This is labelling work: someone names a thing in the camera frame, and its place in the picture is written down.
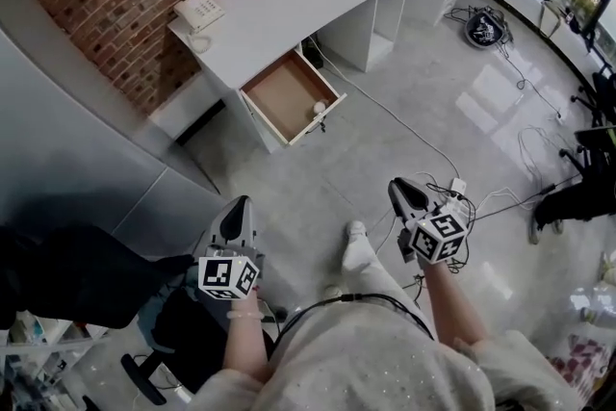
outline cable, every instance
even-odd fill
[[[420,319],[417,315],[412,313],[401,302],[399,302],[398,300],[396,300],[392,296],[383,295],[383,294],[380,294],[380,293],[368,293],[368,294],[365,294],[365,295],[356,293],[356,294],[350,294],[350,295],[341,295],[341,296],[337,296],[335,298],[329,298],[329,299],[325,299],[323,301],[319,301],[319,302],[315,303],[314,305],[311,305],[308,308],[305,308],[304,310],[302,310],[301,312],[296,314],[284,326],[284,328],[282,329],[282,332],[280,333],[280,335],[278,336],[278,339],[276,339],[276,342],[273,345],[272,353],[274,351],[276,351],[276,349],[278,348],[280,342],[282,341],[282,338],[286,334],[288,334],[291,331],[291,329],[308,312],[314,310],[315,308],[319,308],[319,307],[322,307],[322,306],[325,306],[325,305],[329,305],[331,303],[337,303],[338,301],[342,301],[344,303],[347,303],[347,302],[351,302],[351,301],[362,301],[362,300],[368,299],[368,298],[382,299],[382,300],[385,300],[385,301],[391,303],[395,308],[399,309],[401,312],[403,312],[406,315],[410,316],[411,319],[413,319],[413,321],[419,326],[419,328],[422,329],[432,341],[434,341],[434,336],[432,336],[432,333],[430,332],[430,329],[428,329],[428,327],[425,325],[424,321],[422,321],[422,319]]]
[[[383,105],[382,103],[380,103],[379,101],[375,100],[374,98],[372,98],[367,92],[365,92],[364,90],[362,90],[359,86],[357,86],[355,83],[353,83],[350,79],[348,79],[345,74],[333,63],[331,62],[326,56],[325,54],[321,51],[321,49],[319,48],[319,46],[317,45],[317,43],[313,40],[312,37],[308,37],[313,44],[315,45],[315,48],[317,48],[317,50],[319,51],[319,53],[321,54],[321,56],[323,57],[323,59],[328,62],[332,67],[334,67],[334,69],[336,70],[336,72],[338,72],[338,74],[340,74],[340,77],[343,79],[343,81],[346,81],[347,83],[349,83],[350,85],[352,85],[354,88],[356,88],[359,92],[361,92],[364,96],[366,96],[368,99],[370,99],[373,103],[376,103],[379,107],[381,107],[383,110],[385,110],[385,112],[387,112],[390,116],[392,116],[398,123],[400,123],[401,125],[403,125],[404,127],[406,127],[408,130],[410,130],[420,141],[422,141],[424,144],[428,145],[429,147],[431,147],[432,149],[434,149],[437,153],[439,153],[441,156],[443,156],[448,162],[449,164],[453,167],[453,169],[455,170],[455,174],[458,178],[460,178],[460,171],[458,170],[457,166],[455,165],[455,163],[451,160],[451,158],[445,154],[443,151],[441,151],[438,147],[436,147],[435,145],[433,145],[432,143],[430,143],[429,141],[427,141],[426,139],[424,139],[413,127],[411,127],[410,125],[408,125],[407,123],[404,123],[404,121],[402,121],[394,112],[392,112],[389,108],[387,108],[385,105]]]
[[[471,257],[471,249],[469,247],[469,237],[471,236],[471,233],[473,233],[473,228],[475,227],[475,221],[476,221],[476,219],[475,219],[476,218],[476,208],[475,208],[475,205],[473,204],[471,199],[469,199],[468,197],[466,197],[462,193],[458,193],[456,191],[452,191],[451,189],[446,189],[445,187],[441,187],[438,184],[426,184],[426,186],[431,191],[433,191],[433,192],[448,193],[449,195],[452,195],[452,194],[456,195],[458,200],[463,201],[467,205],[467,210],[468,210],[467,229],[468,229],[468,233],[467,233],[466,238],[464,239],[464,245],[466,246],[466,256],[465,256],[463,261],[460,261],[460,260],[458,260],[458,259],[456,259],[454,257],[450,258],[450,259],[448,259],[446,261],[447,262],[447,267],[449,269],[449,272],[451,272],[452,274],[459,274],[460,271],[469,263],[469,259]],[[419,304],[418,304],[417,300],[421,296],[422,290],[424,289],[424,279],[425,279],[425,277],[422,274],[416,274],[414,276],[414,279],[415,280],[411,284],[403,286],[402,289],[406,290],[407,288],[412,288],[413,286],[419,286],[417,294],[415,295],[415,298],[413,299],[413,301],[415,302],[415,304],[419,308]]]
[[[146,354],[136,354],[135,356],[132,356],[133,361],[135,361],[135,358],[147,358]],[[173,385],[171,382],[169,382],[169,378],[167,376],[167,374],[165,373],[165,380],[167,381],[167,384],[169,384],[170,387],[159,387],[158,385],[155,385],[154,387],[156,387],[159,391],[168,391],[170,389],[177,389],[178,387],[182,387],[181,383],[177,383],[176,385]]]
[[[137,399],[139,398],[140,395],[141,395],[141,389],[138,389],[137,395],[133,399],[133,406],[131,407],[131,411],[135,411],[135,405],[137,404]]]
[[[546,103],[546,105],[548,105],[550,108],[552,108],[556,112],[556,115],[558,116],[558,118],[562,118],[562,115],[560,114],[560,110],[556,109],[556,107],[554,107],[554,105],[550,103],[550,101],[548,101],[545,98],[545,96],[541,94],[541,92],[537,88],[535,88],[535,85],[532,84],[532,82],[526,78],[524,73],[513,62],[511,62],[509,53],[507,52],[506,48],[504,48],[505,45],[506,43],[504,43],[503,45],[498,44],[497,48],[499,49],[499,52],[504,57],[504,59],[518,72],[518,74],[520,74],[520,77],[522,79],[520,79],[520,81],[516,83],[516,87],[518,88],[518,90],[524,90],[524,88],[526,87],[526,83],[529,83],[532,89],[539,95],[539,97]]]
[[[263,303],[268,307],[268,310],[271,312],[271,316],[273,317],[273,321],[276,323],[276,329],[278,330],[278,336],[280,336],[280,324],[278,323],[278,318],[276,314],[274,314],[273,310],[271,310],[270,305],[262,298],[259,298],[259,301],[263,301]]]
[[[477,206],[477,211],[479,212],[481,210],[481,208],[488,202],[488,200],[491,197],[511,197],[514,199],[514,201],[516,202],[517,205],[519,205],[522,209],[524,209],[525,211],[532,211],[532,204],[534,202],[530,202],[530,206],[528,207],[528,204],[524,203],[520,197],[518,197],[511,189],[509,189],[508,187],[503,187],[502,189],[498,190],[498,191],[494,191],[494,192],[490,192],[488,193],[481,202],[479,202],[479,205]]]
[[[499,19],[500,22],[502,22],[505,25],[505,34],[509,36],[509,39],[507,39],[505,42],[502,41],[498,41],[496,43],[497,48],[499,49],[500,54],[504,57],[504,59],[509,62],[509,64],[518,72],[518,74],[520,74],[520,77],[522,79],[520,79],[517,83],[516,86],[518,88],[518,90],[523,90],[526,86],[526,83],[529,83],[530,86],[532,87],[532,89],[539,95],[539,97],[550,107],[552,108],[556,114],[558,115],[558,118],[562,118],[562,115],[560,114],[560,110],[557,110],[554,105],[552,103],[550,103],[550,101],[548,101],[543,94],[541,94],[541,92],[535,88],[535,85],[532,84],[531,81],[529,81],[526,76],[524,75],[524,73],[513,63],[511,62],[510,59],[510,55],[509,52],[506,48],[506,44],[513,39],[513,37],[511,36],[511,32],[509,31],[509,27],[506,23],[506,21],[504,20],[504,13],[502,11],[496,10],[496,9],[492,9],[491,7],[485,7],[485,8],[477,8],[477,7],[473,7],[473,6],[469,6],[468,8],[464,9],[464,8],[453,8],[451,9],[451,11],[449,11],[448,13],[444,14],[444,18],[445,19],[451,19],[453,21],[459,22],[459,23],[463,23],[466,24],[468,22],[468,20],[471,18],[471,16],[475,15],[476,13],[479,13],[480,11],[485,10],[487,13],[489,13],[490,15],[493,15],[494,17],[497,17]],[[468,18],[464,19],[462,17],[458,17],[456,14],[457,13],[467,13]]]
[[[542,127],[528,125],[527,127],[525,127],[524,129],[518,132],[518,146],[520,148],[520,159],[522,160],[523,165],[526,167],[526,170],[532,175],[534,180],[538,183],[539,189],[543,189],[544,187],[543,174],[541,173],[541,169],[539,169],[539,166],[537,166],[534,159],[532,158],[532,154],[526,147],[526,143],[524,141],[524,133],[526,131],[536,132],[537,135],[543,140],[545,144],[551,145],[556,151],[560,151],[561,148],[552,139],[550,139],[548,132],[546,131],[546,129]],[[558,137],[564,142],[565,147],[567,147],[572,153],[575,152],[574,148],[567,142],[565,138],[563,138],[560,134],[558,134]]]
[[[429,171],[416,171],[415,173],[413,173],[414,175],[427,175],[428,177],[430,177],[432,179],[432,181],[434,182],[434,185],[438,186],[438,182],[436,181],[436,178],[434,178],[434,175],[432,173],[430,173]],[[381,249],[381,247],[383,245],[385,245],[387,243],[387,241],[389,240],[389,237],[392,236],[392,232],[394,231],[394,227],[396,226],[396,220],[398,219],[398,217],[396,216],[396,213],[394,213],[394,222],[392,223],[392,227],[389,230],[389,233],[387,234],[387,236],[385,237],[385,240],[383,240],[381,242],[381,244],[376,248],[376,250],[374,251],[374,253],[378,256],[378,252]]]
[[[383,245],[385,245],[385,243],[389,240],[389,237],[392,236],[392,232],[394,231],[394,227],[396,226],[396,221],[398,220],[398,216],[396,216],[396,214],[394,214],[394,220],[392,221],[392,227],[389,229],[389,233],[387,234],[387,236],[385,237],[385,240],[383,240],[381,242],[381,245],[379,245],[376,250],[374,251],[374,253],[378,256],[378,251],[381,249],[381,247]]]
[[[494,213],[489,213],[487,215],[480,216],[479,218],[476,218],[475,221],[479,221],[480,219],[484,219],[484,218],[489,218],[490,216],[494,216],[494,215],[500,214],[503,211],[508,211],[509,209],[513,209],[514,207],[518,207],[521,204],[526,204],[530,199],[532,199],[534,197],[537,197],[539,195],[545,195],[547,193],[550,193],[550,192],[554,191],[556,188],[560,187],[565,182],[569,182],[570,180],[573,180],[576,177],[579,177],[579,173],[576,174],[576,175],[570,176],[569,178],[566,178],[562,182],[558,182],[557,184],[552,184],[552,185],[546,187],[545,189],[543,189],[542,191],[539,191],[538,193],[534,193],[533,195],[527,197],[525,200],[520,201],[520,202],[518,202],[516,204],[513,204],[512,206],[504,207],[502,209],[499,209],[498,211],[495,211]]]

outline black pants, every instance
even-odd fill
[[[614,178],[584,180],[562,191],[546,195],[534,212],[535,220],[542,229],[557,219],[589,220],[616,212]]]

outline chair leg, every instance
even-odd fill
[[[572,103],[575,103],[576,101],[581,103],[582,105],[584,105],[591,112],[596,112],[597,111],[597,107],[595,107],[595,105],[593,105],[592,103],[586,101],[583,98],[580,98],[579,96],[572,96],[570,99],[571,99]]]
[[[571,151],[567,149],[561,149],[558,151],[558,156],[561,158],[567,158],[571,164],[579,171],[579,174],[583,177],[586,175],[586,168],[584,168],[583,164],[579,162],[578,158],[576,158]]]

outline sparkly white top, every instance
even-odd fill
[[[225,370],[194,397],[196,411],[578,411],[577,394],[519,332],[460,348],[434,343],[389,308],[340,303],[315,310],[274,353],[263,385]]]

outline wrist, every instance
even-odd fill
[[[422,262],[422,270],[424,274],[442,274],[449,272],[447,261],[441,261],[436,264],[430,264],[427,261]]]
[[[231,302],[231,310],[238,312],[258,312],[259,300],[257,299],[257,292],[250,290],[250,294],[246,299],[237,299]]]

